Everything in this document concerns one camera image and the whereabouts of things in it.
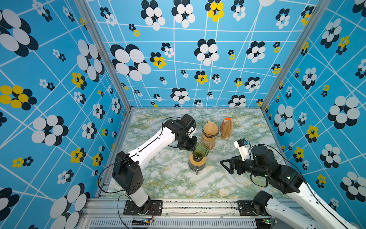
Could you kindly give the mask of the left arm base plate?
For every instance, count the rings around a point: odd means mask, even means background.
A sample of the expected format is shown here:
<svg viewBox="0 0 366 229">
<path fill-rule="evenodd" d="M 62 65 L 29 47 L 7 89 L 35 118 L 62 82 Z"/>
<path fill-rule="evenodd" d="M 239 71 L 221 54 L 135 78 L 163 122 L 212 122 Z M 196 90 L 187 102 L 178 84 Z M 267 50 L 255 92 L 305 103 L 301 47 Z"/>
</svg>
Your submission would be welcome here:
<svg viewBox="0 0 366 229">
<path fill-rule="evenodd" d="M 161 216 L 163 210 L 162 200 L 148 200 L 144 205 L 138 207 L 132 200 L 124 204 L 123 215 L 125 216 Z"/>
</svg>

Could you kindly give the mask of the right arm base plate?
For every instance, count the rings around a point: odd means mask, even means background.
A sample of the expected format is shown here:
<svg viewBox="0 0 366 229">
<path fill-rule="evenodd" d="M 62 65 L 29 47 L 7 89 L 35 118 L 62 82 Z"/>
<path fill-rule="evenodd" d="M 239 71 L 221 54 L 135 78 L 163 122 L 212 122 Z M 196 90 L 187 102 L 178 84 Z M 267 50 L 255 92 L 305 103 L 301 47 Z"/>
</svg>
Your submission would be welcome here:
<svg viewBox="0 0 366 229">
<path fill-rule="evenodd" d="M 248 217 L 264 217 L 270 218 L 271 216 L 266 212 L 265 207 L 254 207 L 251 200 L 238 200 L 233 204 L 235 210 L 237 210 L 240 216 Z"/>
</svg>

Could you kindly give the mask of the grey glass pitcher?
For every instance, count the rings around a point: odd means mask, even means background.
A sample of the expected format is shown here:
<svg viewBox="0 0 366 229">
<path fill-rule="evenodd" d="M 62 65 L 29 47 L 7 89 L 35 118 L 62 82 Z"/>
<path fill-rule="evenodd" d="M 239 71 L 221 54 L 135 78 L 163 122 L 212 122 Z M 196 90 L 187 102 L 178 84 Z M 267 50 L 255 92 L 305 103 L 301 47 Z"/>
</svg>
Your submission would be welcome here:
<svg viewBox="0 0 366 229">
<path fill-rule="evenodd" d="M 195 172 L 196 175 L 199 175 L 199 172 L 202 171 L 205 168 L 205 164 L 196 166 L 191 163 L 188 164 L 189 168 Z"/>
</svg>

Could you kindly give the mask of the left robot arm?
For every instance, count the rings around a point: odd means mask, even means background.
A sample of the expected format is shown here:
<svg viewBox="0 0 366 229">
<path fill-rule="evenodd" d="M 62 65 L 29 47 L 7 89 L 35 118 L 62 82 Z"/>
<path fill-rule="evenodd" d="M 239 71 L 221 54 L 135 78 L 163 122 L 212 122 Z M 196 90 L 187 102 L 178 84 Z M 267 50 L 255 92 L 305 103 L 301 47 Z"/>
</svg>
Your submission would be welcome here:
<svg viewBox="0 0 366 229">
<path fill-rule="evenodd" d="M 160 130 L 145 143 L 129 153 L 121 151 L 117 154 L 112 178 L 125 190 L 141 214 L 148 211 L 151 201 L 143 189 L 142 170 L 158 152 L 174 142 L 179 150 L 195 150 L 195 130 L 196 122 L 190 115 L 170 117 L 163 121 Z"/>
</svg>

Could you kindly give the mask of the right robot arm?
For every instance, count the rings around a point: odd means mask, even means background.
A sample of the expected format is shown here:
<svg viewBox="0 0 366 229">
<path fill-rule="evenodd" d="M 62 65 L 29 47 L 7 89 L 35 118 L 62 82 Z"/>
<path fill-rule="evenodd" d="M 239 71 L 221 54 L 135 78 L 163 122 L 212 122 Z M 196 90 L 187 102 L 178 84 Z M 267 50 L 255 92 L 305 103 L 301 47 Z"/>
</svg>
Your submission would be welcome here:
<svg viewBox="0 0 366 229">
<path fill-rule="evenodd" d="M 293 167 L 281 165 L 275 159 L 275 148 L 265 145 L 235 143 L 240 155 L 222 160 L 220 164 L 229 174 L 263 177 L 271 185 L 299 204 L 311 218 L 289 209 L 271 194 L 260 191 L 251 202 L 251 210 L 258 216 L 270 215 L 296 229 L 354 229 L 356 226 L 335 212 L 309 186 L 303 175 Z"/>
</svg>

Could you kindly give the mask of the green glass dripper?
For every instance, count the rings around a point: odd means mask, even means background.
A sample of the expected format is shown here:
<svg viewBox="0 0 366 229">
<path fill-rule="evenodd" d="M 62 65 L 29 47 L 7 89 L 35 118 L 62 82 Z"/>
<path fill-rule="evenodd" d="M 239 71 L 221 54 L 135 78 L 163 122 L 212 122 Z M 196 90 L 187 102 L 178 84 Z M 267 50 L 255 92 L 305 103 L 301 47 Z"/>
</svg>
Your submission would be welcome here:
<svg viewBox="0 0 366 229">
<path fill-rule="evenodd" d="M 197 143 L 195 146 L 195 150 L 192 151 L 192 154 L 194 157 L 197 158 L 204 158 L 206 157 L 210 152 L 209 147 L 204 143 Z"/>
</svg>

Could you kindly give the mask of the clear grey glass dripper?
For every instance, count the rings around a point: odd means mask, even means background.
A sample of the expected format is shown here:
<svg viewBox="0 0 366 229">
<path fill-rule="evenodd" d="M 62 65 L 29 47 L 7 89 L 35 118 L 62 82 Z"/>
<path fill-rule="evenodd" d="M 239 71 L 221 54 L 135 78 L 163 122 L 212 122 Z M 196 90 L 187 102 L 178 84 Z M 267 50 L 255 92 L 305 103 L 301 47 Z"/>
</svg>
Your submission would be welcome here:
<svg viewBox="0 0 366 229">
<path fill-rule="evenodd" d="M 202 134 L 206 138 L 215 138 L 219 135 L 219 133 L 220 133 L 220 130 L 217 127 L 217 125 L 205 124 L 202 127 Z"/>
</svg>

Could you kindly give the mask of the wooden ring holder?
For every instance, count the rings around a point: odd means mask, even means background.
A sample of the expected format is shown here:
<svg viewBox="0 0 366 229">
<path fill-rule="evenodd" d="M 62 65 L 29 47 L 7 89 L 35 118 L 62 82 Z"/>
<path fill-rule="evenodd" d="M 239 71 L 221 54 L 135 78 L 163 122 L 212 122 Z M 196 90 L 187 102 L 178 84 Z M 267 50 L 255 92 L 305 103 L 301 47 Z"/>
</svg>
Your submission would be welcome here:
<svg viewBox="0 0 366 229">
<path fill-rule="evenodd" d="M 206 163 L 206 157 L 195 157 L 194 155 L 190 155 L 189 157 L 190 165 L 195 167 L 202 167 Z"/>
</svg>

